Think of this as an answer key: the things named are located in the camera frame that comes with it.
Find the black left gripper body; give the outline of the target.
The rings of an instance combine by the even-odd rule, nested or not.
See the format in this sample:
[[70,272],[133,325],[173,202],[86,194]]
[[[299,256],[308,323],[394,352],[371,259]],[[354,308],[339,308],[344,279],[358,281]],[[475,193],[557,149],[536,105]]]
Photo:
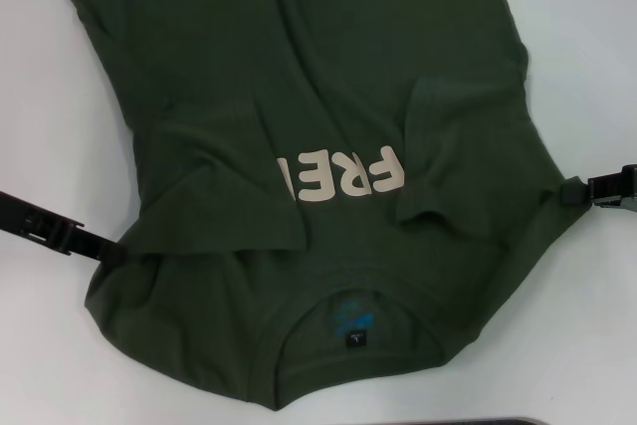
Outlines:
[[7,193],[0,193],[1,230],[25,239],[32,238],[35,206]]

